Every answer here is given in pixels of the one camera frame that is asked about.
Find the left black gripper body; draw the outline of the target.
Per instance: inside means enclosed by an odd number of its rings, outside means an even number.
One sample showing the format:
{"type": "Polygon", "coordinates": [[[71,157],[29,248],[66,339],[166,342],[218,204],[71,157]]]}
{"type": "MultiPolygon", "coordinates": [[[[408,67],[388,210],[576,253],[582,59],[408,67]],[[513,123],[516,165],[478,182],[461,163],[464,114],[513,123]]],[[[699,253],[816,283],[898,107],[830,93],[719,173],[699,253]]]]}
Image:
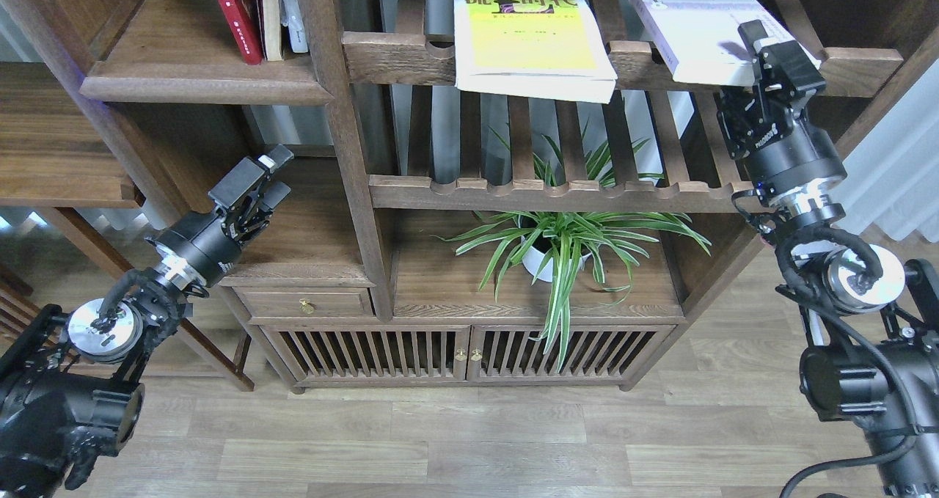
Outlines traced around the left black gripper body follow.
{"type": "Polygon", "coordinates": [[[235,211],[220,210],[215,204],[211,213],[187,213],[160,235],[145,240],[161,255],[162,265],[177,268],[188,283],[215,285],[259,234],[236,235],[235,211]]]}

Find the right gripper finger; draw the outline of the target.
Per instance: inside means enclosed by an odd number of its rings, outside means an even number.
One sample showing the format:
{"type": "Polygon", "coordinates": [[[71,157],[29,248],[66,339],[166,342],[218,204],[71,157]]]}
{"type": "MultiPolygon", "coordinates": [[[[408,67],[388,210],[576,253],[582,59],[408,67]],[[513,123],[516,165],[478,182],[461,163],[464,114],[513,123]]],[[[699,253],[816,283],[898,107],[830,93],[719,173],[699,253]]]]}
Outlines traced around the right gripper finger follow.
{"type": "Polygon", "coordinates": [[[825,91],[826,80],[798,41],[769,37],[760,20],[745,21],[737,32],[751,60],[754,92],[780,89],[785,95],[813,95],[825,91]]]}
{"type": "Polygon", "coordinates": [[[718,120],[724,135],[745,135],[745,88],[721,88],[718,120]]]}

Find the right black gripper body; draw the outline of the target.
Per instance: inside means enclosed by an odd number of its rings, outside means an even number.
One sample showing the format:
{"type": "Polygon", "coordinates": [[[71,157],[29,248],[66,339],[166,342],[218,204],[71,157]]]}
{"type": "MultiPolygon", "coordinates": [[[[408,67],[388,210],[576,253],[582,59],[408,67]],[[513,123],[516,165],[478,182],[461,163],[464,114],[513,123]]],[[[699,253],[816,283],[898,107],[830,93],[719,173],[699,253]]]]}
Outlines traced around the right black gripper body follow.
{"type": "Polygon", "coordinates": [[[761,198],[782,197],[813,180],[829,189],[847,176],[827,131],[808,119],[813,95],[745,88],[745,135],[723,135],[732,159],[744,161],[761,198]]]}

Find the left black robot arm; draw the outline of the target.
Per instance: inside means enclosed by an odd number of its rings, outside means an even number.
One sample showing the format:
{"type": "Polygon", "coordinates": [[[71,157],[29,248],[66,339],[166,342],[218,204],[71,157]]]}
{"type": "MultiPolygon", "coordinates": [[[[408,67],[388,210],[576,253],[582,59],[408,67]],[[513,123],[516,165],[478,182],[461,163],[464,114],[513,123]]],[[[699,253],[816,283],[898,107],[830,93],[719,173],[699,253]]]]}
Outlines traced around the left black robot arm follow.
{"type": "Polygon", "coordinates": [[[131,268],[103,298],[67,313],[48,304],[2,357],[4,497],[77,489],[98,458],[117,457],[134,434],[145,367],[207,297],[291,192],[274,175],[294,153],[283,144],[245,158],[209,191],[210,213],[187,213],[149,237],[161,255],[131,268]]]}

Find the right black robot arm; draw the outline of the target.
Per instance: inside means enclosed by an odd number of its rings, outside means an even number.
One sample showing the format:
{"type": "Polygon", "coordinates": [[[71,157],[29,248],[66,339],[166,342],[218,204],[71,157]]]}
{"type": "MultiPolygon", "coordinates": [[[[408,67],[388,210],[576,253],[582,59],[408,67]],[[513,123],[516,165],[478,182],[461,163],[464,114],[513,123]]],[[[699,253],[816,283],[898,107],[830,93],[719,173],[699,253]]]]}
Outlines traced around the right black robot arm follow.
{"type": "Polygon", "coordinates": [[[789,479],[875,465],[883,492],[935,497],[938,484],[937,273],[834,227],[844,210],[830,190],[846,171],[807,103],[825,80],[801,44],[768,35],[759,20],[738,28],[752,87],[724,87],[719,124],[765,213],[745,221],[774,248],[778,292],[798,307],[807,337],[800,391],[823,422],[864,431],[871,454],[808,466],[789,479]]]}

